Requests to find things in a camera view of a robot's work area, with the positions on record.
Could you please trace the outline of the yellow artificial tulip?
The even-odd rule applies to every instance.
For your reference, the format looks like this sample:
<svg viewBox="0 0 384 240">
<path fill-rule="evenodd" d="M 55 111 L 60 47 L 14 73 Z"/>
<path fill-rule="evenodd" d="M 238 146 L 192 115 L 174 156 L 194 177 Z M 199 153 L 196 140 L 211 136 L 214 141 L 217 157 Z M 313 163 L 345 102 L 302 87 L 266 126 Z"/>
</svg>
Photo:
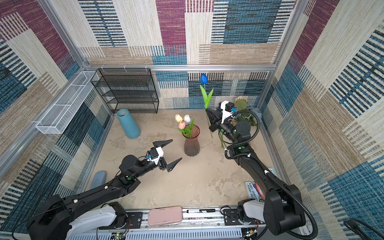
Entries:
<svg viewBox="0 0 384 240">
<path fill-rule="evenodd" d="M 178 123 L 180 123 L 180 122 L 183 122 L 184 120 L 183 120 L 183 117 L 181 117 L 180 115 L 175 115 L 175 120 L 178 122 Z"/>
</svg>

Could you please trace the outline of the red glass vase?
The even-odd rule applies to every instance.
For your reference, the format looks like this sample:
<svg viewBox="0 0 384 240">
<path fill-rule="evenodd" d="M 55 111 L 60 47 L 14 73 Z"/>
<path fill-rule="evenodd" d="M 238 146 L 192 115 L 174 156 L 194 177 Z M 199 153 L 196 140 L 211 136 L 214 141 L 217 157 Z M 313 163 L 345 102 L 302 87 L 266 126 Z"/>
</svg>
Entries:
<svg viewBox="0 0 384 240">
<path fill-rule="evenodd" d="M 200 143 L 198 140 L 200 132 L 200 128 L 196 125 L 186 125 L 186 127 L 181 130 L 185 138 L 184 152 L 187 156 L 194 157 L 200 152 Z"/>
</svg>

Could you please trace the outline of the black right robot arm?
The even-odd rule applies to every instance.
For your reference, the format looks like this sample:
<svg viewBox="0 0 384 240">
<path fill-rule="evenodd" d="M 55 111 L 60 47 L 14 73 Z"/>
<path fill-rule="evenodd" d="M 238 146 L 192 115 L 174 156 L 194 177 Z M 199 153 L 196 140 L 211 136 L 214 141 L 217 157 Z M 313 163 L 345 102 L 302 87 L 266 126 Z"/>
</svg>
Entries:
<svg viewBox="0 0 384 240">
<path fill-rule="evenodd" d="M 225 149 L 225 157 L 234 160 L 259 185 L 264 196 L 262 222 L 275 236 L 287 233 L 301 240 L 313 240 L 318 235 L 315 218 L 302 202 L 301 192 L 295 185 L 288 185 L 280 180 L 259 159 L 250 142 L 259 130 L 251 134 L 247 122 L 232 124 L 232 119 L 242 111 L 205 110 L 211 132 L 219 131 L 232 143 Z"/>
</svg>

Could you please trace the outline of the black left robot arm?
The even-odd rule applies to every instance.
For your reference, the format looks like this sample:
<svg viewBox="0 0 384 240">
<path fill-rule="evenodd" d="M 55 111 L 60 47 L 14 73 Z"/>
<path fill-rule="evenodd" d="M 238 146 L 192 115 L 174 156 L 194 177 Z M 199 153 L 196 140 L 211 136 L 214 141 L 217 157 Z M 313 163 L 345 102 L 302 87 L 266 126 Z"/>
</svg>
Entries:
<svg viewBox="0 0 384 240">
<path fill-rule="evenodd" d="M 141 183 L 139 177 L 159 168 L 171 172 L 181 161 L 168 164 L 163 148 L 172 140 L 155 141 L 144 160 L 134 155 L 123 158 L 120 171 L 109 182 L 86 192 L 61 198 L 48 198 L 27 223 L 32 240 L 67 240 L 89 230 L 126 229 L 129 218 L 116 200 L 132 193 Z"/>
</svg>

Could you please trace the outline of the pink artificial tulip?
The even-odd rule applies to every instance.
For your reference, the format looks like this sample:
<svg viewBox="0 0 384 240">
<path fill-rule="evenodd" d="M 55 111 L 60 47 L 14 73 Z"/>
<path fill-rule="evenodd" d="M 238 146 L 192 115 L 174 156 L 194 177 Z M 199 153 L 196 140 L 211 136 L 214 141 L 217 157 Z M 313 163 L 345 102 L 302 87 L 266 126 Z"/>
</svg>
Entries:
<svg viewBox="0 0 384 240">
<path fill-rule="evenodd" d="M 189 138 L 190 137 L 190 132 L 189 132 L 189 128 L 186 126 L 186 123 L 181 121 L 179 122 L 179 131 L 186 137 L 186 138 Z"/>
</svg>

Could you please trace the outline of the dark blue artificial tulip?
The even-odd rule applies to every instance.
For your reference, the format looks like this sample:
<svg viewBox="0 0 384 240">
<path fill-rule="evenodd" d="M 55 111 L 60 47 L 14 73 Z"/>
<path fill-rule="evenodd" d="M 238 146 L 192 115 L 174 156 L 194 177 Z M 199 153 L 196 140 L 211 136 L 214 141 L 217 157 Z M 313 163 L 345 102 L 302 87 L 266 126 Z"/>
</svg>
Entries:
<svg viewBox="0 0 384 240">
<path fill-rule="evenodd" d="M 201 89 L 203 100 L 204 100 L 204 107 L 205 109 L 208 109 L 214 93 L 214 89 L 211 89 L 209 93 L 207 92 L 206 84 L 208 83 L 208 77 L 206 74 L 201 74 L 200 83 L 201 83 L 200 89 Z"/>
</svg>

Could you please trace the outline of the white artificial tulip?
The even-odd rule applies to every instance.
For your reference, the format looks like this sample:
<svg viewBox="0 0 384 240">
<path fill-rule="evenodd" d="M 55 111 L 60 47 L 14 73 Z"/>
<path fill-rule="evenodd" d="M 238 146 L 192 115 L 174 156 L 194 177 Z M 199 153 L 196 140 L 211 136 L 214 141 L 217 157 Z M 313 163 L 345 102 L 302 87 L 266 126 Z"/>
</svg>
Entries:
<svg viewBox="0 0 384 240">
<path fill-rule="evenodd" d="M 191 118 L 189 115 L 184 116 L 184 123 L 185 123 L 185 136 L 187 138 L 192 138 L 193 137 L 193 127 L 194 127 L 194 120 Z"/>
</svg>

